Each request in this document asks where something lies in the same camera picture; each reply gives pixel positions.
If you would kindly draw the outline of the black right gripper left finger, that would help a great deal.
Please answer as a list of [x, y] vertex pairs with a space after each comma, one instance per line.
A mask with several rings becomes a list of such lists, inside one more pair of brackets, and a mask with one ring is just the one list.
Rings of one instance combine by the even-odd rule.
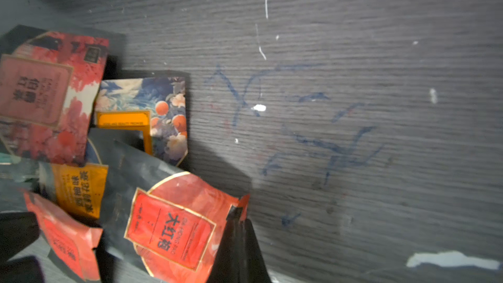
[[43, 271], [34, 256], [14, 256], [39, 238], [39, 225], [32, 212], [1, 214], [1, 282], [44, 282]]

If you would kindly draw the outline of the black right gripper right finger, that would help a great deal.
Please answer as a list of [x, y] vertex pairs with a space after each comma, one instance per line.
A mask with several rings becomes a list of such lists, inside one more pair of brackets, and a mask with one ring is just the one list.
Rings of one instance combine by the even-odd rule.
[[271, 283], [251, 220], [243, 208], [227, 216], [209, 283]]

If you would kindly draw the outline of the red circle label tea bag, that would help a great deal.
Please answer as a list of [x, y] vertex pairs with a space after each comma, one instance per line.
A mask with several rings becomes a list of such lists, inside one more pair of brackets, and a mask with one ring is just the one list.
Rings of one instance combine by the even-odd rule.
[[122, 142], [104, 145], [108, 167], [99, 224], [113, 255], [165, 282], [206, 282], [227, 220], [246, 217], [236, 198]]

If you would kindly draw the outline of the orange label blue tea bag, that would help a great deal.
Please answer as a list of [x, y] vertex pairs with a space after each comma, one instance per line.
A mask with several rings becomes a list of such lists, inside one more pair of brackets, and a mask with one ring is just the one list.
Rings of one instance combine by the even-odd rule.
[[94, 106], [98, 128], [141, 133], [144, 151], [178, 166], [188, 154], [186, 79], [156, 75], [103, 80]]

